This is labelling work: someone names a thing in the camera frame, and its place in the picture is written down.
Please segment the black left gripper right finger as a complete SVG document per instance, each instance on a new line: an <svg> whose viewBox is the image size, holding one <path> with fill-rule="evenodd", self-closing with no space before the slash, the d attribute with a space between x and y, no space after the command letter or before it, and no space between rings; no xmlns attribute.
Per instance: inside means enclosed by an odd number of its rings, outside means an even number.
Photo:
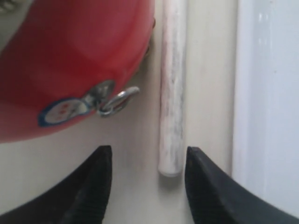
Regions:
<svg viewBox="0 0 299 224"><path fill-rule="evenodd" d="M297 224L299 219L250 193L200 148L188 147L185 190L196 224Z"/></svg>

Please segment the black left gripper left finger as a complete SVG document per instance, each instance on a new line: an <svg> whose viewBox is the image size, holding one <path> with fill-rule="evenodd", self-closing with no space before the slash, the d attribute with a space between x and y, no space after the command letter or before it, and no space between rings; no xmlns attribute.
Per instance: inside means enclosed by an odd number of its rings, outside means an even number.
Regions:
<svg viewBox="0 0 299 224"><path fill-rule="evenodd" d="M35 199L0 216L2 224L101 224L112 185L112 148L99 146L77 169Z"/></svg>

